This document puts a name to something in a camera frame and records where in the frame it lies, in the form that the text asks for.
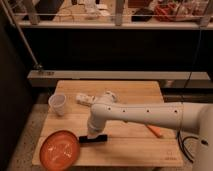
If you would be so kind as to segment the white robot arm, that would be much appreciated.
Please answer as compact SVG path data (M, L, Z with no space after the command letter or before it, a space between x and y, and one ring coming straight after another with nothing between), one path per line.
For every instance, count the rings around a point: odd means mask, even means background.
M90 107L88 136L96 138L109 120L142 123L197 134L198 144L192 171L213 171L213 104L121 104L116 102L112 94L104 93Z

